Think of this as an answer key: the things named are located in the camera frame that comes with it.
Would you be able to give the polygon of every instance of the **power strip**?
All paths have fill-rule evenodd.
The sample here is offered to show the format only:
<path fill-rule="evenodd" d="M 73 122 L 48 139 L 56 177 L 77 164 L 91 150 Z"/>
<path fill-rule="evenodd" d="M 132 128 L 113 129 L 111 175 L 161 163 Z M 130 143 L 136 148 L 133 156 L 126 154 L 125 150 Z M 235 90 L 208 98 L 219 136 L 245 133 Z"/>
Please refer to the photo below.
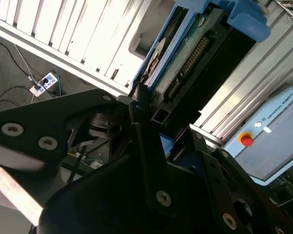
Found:
<path fill-rule="evenodd" d="M 54 84 L 58 82 L 58 79 L 51 73 L 49 72 L 44 78 L 42 78 L 38 84 L 40 89 L 36 89 L 35 86 L 30 88 L 30 91 L 32 92 L 33 95 L 36 97 L 39 97 L 41 94 L 46 92 L 46 90 L 50 89 Z"/>

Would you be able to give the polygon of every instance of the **bolt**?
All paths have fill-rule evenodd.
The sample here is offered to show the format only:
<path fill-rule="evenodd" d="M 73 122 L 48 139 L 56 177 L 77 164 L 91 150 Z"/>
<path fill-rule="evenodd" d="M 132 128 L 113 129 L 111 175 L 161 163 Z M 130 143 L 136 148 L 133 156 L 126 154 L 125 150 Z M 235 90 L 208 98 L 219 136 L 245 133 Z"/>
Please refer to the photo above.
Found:
<path fill-rule="evenodd" d="M 197 138 L 202 139 L 202 135 L 201 134 L 196 133 L 195 135 L 196 135 Z"/>
<path fill-rule="evenodd" d="M 107 101 L 111 101 L 112 99 L 111 99 L 111 97 L 109 97 L 108 95 L 103 95 L 102 96 L 105 100 L 107 100 Z"/>
<path fill-rule="evenodd" d="M 206 20 L 205 17 L 201 18 L 201 20 L 199 22 L 199 27 L 201 27 L 204 24 L 205 20 Z"/>
<path fill-rule="evenodd" d="M 7 136 L 17 137 L 24 132 L 24 129 L 17 123 L 6 123 L 1 127 L 1 131 Z"/>
<path fill-rule="evenodd" d="M 283 231 L 281 228 L 279 228 L 279 227 L 276 227 L 276 228 L 275 228 L 275 231 L 276 231 L 278 234 L 284 234 L 284 231 Z"/>
<path fill-rule="evenodd" d="M 39 139 L 38 145 L 45 150 L 55 150 L 58 146 L 58 142 L 53 137 L 44 136 Z"/>
<path fill-rule="evenodd" d="M 156 198 L 163 206 L 168 207 L 171 205 L 170 195 L 163 190 L 157 191 Z"/>
<path fill-rule="evenodd" d="M 143 108 L 142 108 L 141 106 L 139 106 L 139 105 L 136 105 L 136 107 L 137 107 L 137 109 L 139 109 L 139 110 L 143 111 Z"/>
<path fill-rule="evenodd" d="M 228 158 L 228 157 L 229 157 L 229 155 L 227 154 L 227 152 L 225 152 L 225 151 L 222 151 L 221 153 L 222 153 L 222 155 L 223 155 L 224 157 L 226 157 L 226 158 Z"/>
<path fill-rule="evenodd" d="M 236 222 L 230 214 L 224 213 L 223 220 L 228 227 L 230 227 L 232 230 L 236 230 Z"/>

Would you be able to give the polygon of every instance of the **red emergency stop button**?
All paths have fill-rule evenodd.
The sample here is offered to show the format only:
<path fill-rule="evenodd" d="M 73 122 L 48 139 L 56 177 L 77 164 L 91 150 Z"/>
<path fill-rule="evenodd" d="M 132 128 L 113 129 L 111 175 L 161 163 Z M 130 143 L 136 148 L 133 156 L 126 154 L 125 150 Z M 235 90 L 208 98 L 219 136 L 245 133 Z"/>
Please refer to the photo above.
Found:
<path fill-rule="evenodd" d="M 250 147 L 254 143 L 254 139 L 250 135 L 245 135 L 241 137 L 241 143 L 245 147 Z"/>

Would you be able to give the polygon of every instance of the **floor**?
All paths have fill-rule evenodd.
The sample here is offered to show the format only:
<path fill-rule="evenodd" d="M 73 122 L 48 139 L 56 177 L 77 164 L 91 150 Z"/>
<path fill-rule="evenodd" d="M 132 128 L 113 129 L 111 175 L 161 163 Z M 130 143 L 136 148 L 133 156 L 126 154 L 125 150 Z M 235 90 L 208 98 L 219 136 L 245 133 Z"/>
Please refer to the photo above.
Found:
<path fill-rule="evenodd" d="M 23 70 L 28 73 L 24 62 L 16 51 L 14 45 L 2 38 L 0 38 L 0 42 L 10 49 L 13 57 L 15 58 L 15 61 Z M 25 59 L 28 61 L 30 67 L 32 68 L 32 73 L 37 80 L 44 77 L 50 71 L 57 69 L 61 76 L 62 91 L 64 94 L 72 94 L 95 88 L 95 86 L 93 86 L 92 84 L 86 83 L 77 76 L 56 67 L 50 62 L 32 53 L 29 53 L 22 48 L 20 48 L 20 51 Z M 31 88 L 33 85 L 25 76 L 25 74 L 12 61 L 8 51 L 2 45 L 0 45 L 0 95 L 7 89 L 14 86 L 26 86 L 28 88 Z M 51 97 L 48 94 L 42 95 L 42 99 L 49 98 Z M 0 100 L 1 99 L 14 101 L 18 105 L 26 105 L 31 102 L 32 95 L 24 89 L 13 89 L 5 94 L 2 98 L 0 98 Z M 6 101 L 0 102 L 0 110 L 9 109 L 12 107 L 14 107 L 14 104 L 12 103 Z"/>

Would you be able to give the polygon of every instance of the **emergency stop button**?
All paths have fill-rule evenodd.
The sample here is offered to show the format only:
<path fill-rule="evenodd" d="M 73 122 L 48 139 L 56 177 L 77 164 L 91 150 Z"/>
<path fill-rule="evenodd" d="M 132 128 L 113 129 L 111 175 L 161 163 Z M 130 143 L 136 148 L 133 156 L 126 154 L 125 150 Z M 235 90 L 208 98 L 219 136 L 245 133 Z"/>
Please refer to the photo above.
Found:
<path fill-rule="evenodd" d="M 250 147 L 254 143 L 254 139 L 253 139 L 251 133 L 241 133 L 239 138 L 238 138 L 238 141 L 242 145 L 244 145 L 245 147 Z"/>
<path fill-rule="evenodd" d="M 245 147 L 250 147 L 253 145 L 254 139 L 251 136 L 246 135 L 246 136 L 241 137 L 241 143 Z"/>

